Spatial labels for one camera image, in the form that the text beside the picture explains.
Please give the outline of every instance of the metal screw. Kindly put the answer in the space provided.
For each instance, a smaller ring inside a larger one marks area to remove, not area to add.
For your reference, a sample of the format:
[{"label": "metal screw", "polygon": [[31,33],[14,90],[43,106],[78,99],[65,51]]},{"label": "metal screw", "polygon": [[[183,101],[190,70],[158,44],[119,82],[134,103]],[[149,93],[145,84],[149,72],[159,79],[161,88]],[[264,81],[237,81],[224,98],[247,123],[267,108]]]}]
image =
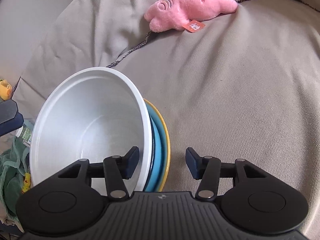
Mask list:
[{"label": "metal screw", "polygon": [[114,190],[110,193],[110,196],[113,198],[123,198],[125,195],[126,193],[123,190]]},{"label": "metal screw", "polygon": [[199,191],[198,196],[201,198],[212,198],[214,193],[211,190],[201,190]]}]

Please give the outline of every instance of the white bowl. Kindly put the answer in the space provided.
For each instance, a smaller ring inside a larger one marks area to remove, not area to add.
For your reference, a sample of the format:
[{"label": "white bowl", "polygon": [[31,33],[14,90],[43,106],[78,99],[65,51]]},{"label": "white bowl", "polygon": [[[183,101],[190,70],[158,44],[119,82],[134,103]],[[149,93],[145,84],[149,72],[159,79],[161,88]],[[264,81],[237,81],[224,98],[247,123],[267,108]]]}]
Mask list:
[{"label": "white bowl", "polygon": [[[150,118],[141,94],[122,73],[105,67],[82,70],[62,82],[44,103],[33,130],[30,169],[39,184],[82,158],[90,163],[138,146],[140,159],[124,183],[142,191],[151,162]],[[106,195],[104,179],[92,188]]]}]

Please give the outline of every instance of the yellow stuffed toy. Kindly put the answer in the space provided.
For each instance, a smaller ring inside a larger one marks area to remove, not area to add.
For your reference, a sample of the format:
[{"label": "yellow stuffed toy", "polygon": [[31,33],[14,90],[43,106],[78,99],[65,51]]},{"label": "yellow stuffed toy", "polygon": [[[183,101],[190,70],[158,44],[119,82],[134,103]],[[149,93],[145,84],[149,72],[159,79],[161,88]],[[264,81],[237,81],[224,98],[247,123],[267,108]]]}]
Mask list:
[{"label": "yellow stuffed toy", "polygon": [[12,86],[6,81],[0,79],[0,97],[5,101],[10,98]]}]

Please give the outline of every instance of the orange tag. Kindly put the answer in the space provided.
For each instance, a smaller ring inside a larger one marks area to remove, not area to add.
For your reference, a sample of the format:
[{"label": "orange tag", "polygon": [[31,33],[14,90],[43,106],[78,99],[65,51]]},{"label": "orange tag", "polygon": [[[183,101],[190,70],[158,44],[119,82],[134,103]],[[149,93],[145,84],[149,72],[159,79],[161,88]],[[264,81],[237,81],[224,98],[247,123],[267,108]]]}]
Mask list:
[{"label": "orange tag", "polygon": [[195,33],[201,29],[203,29],[205,25],[201,22],[198,22],[196,20],[192,20],[191,22],[185,24],[185,25],[182,25],[182,27],[184,27],[186,30],[192,32],[192,33]]}]

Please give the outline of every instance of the green plush fabric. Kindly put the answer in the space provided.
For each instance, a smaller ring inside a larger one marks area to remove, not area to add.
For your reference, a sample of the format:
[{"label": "green plush fabric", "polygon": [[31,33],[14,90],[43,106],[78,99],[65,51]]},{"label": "green plush fabric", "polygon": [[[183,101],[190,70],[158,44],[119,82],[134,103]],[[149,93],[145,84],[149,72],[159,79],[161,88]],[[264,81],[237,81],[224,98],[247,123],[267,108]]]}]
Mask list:
[{"label": "green plush fabric", "polygon": [[8,217],[12,221],[19,221],[15,205],[22,195],[23,177],[28,172],[26,158],[29,148],[16,137],[11,149],[0,156],[0,201],[6,208]]}]

